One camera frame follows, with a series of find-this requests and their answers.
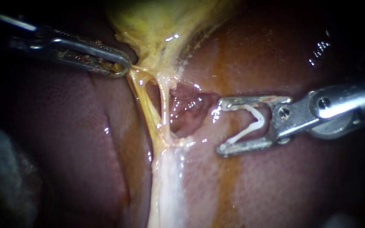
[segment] surgical clip applier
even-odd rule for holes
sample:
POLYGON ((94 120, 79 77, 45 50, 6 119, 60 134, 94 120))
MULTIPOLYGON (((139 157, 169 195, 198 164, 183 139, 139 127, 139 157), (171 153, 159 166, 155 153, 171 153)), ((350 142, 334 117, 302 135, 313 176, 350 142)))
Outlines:
POLYGON ((3 14, 0 14, 0 21, 30 34, 29 37, 11 36, 8 48, 31 57, 113 77, 124 76, 130 69, 126 53, 100 41, 90 41, 46 25, 35 26, 3 14))
POLYGON ((365 82, 348 83, 310 91, 293 103, 286 96, 242 96, 219 100, 222 111, 243 109, 244 105, 271 109, 269 130, 261 138, 230 143, 216 148, 223 156, 238 155, 286 144, 300 132, 321 139, 336 139, 365 127, 365 82))

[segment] screw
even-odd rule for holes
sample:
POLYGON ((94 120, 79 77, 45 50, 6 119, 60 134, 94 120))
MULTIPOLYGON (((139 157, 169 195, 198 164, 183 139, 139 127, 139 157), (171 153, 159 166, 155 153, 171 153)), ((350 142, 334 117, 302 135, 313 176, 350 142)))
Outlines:
POLYGON ((278 110, 278 115, 281 117, 282 120, 286 120, 289 117, 289 110, 287 108, 280 108, 278 110))
POLYGON ((318 107, 320 109, 328 109, 330 107, 330 100, 328 98, 319 98, 318 107))

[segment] clip jaw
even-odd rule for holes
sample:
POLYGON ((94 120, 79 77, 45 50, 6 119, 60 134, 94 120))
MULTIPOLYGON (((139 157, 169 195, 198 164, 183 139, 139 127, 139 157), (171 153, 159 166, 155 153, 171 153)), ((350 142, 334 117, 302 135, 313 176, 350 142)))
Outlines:
MULTIPOLYGON (((218 104, 222 111, 249 111, 245 106, 268 106, 272 112, 265 136, 242 142, 236 142, 237 138, 232 141, 236 136, 229 138, 216 148, 223 157, 286 144, 295 134, 304 131, 316 138, 336 139, 365 127, 365 82, 310 91, 295 103, 290 97, 271 95, 222 98, 218 104)), ((237 136, 249 132, 245 130, 237 136)))
POLYGON ((89 41, 46 25, 37 27, 3 14, 0 14, 0 21, 31 34, 30 38, 11 37, 8 47, 32 57, 113 77, 125 75, 131 67, 126 53, 100 41, 89 41))

